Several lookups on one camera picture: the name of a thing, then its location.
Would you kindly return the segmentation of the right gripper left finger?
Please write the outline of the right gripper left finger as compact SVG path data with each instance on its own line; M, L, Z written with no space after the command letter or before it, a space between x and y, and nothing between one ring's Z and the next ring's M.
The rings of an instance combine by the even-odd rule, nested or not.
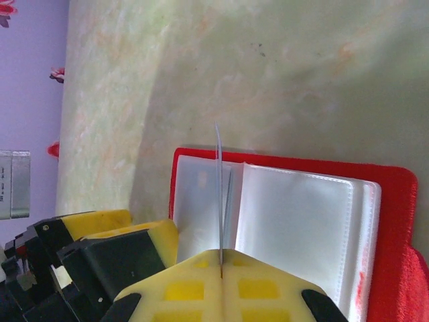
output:
M124 288L102 320L222 321L219 251L204 251Z

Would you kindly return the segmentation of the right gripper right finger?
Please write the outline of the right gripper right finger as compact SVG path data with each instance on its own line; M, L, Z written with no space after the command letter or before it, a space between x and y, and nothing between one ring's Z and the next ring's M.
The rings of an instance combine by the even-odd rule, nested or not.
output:
M316 284L236 250L223 250L224 321L346 321Z

